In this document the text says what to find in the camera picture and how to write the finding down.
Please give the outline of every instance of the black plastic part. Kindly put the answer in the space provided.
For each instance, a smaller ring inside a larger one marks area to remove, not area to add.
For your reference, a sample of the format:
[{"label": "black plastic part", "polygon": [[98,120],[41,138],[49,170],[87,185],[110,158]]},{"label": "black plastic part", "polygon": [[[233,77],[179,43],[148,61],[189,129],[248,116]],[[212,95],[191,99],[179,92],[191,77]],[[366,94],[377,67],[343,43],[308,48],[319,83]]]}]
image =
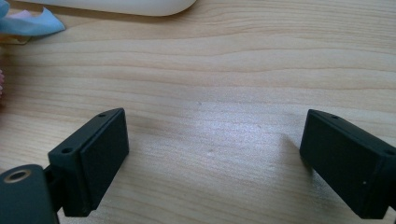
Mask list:
[{"label": "black plastic part", "polygon": [[0,175],[0,223],[59,223],[41,166],[23,165]]},{"label": "black plastic part", "polygon": [[361,218],[395,208],[396,148],[335,115],[309,110],[300,154]]},{"label": "black plastic part", "polygon": [[54,178],[61,178],[68,217],[86,217],[98,207],[129,152],[125,112],[102,113],[49,153]]}]

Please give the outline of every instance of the white plastic container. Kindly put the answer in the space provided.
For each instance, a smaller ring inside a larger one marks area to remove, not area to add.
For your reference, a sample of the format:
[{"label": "white plastic container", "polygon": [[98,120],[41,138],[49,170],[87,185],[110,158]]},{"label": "white plastic container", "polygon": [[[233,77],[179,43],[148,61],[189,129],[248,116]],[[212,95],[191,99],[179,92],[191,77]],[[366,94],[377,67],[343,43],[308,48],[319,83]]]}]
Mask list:
[{"label": "white plastic container", "polygon": [[18,0],[143,16],[169,16],[190,7],[196,0]]}]

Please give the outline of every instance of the blue fabric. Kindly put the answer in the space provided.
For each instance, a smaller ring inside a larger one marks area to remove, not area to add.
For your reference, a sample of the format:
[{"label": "blue fabric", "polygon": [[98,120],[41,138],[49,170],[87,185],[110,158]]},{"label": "blue fabric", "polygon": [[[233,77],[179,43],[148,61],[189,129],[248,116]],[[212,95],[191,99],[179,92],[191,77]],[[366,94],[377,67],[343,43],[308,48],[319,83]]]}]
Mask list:
[{"label": "blue fabric", "polygon": [[6,16],[9,3],[0,0],[0,34],[49,35],[64,30],[64,25],[44,8],[37,17],[12,18]]}]

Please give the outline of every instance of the small hole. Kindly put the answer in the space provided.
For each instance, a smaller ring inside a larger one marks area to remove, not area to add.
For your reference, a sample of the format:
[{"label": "small hole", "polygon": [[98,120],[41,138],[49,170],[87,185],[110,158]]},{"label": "small hole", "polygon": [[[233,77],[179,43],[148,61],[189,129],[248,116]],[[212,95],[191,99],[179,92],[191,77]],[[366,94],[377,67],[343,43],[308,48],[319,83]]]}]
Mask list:
[{"label": "small hole", "polygon": [[16,171],[16,172],[8,175],[4,179],[4,182],[6,182],[8,184],[19,182],[19,181],[23,180],[24,178],[28,177],[30,175],[30,173],[32,173],[30,170]]},{"label": "small hole", "polygon": [[396,153],[394,151],[391,151],[391,150],[386,150],[385,153],[387,153],[390,156],[396,155]]},{"label": "small hole", "polygon": [[62,153],[64,153],[64,154],[70,153],[72,151],[73,151],[73,148],[71,148],[71,147],[67,147],[67,148],[62,149]]}]

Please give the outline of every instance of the wood grain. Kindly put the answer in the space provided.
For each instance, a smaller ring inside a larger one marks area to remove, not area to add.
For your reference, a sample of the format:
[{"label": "wood grain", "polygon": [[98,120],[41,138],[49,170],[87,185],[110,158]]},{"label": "wood grain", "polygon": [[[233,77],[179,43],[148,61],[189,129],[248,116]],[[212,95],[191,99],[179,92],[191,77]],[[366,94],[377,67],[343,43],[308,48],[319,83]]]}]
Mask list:
[{"label": "wood grain", "polygon": [[115,107],[131,145],[98,210],[62,223],[394,221],[359,219],[298,151],[309,108],[396,146],[394,0],[198,0],[164,18],[47,8],[66,31],[1,47],[0,172],[48,165]]}]

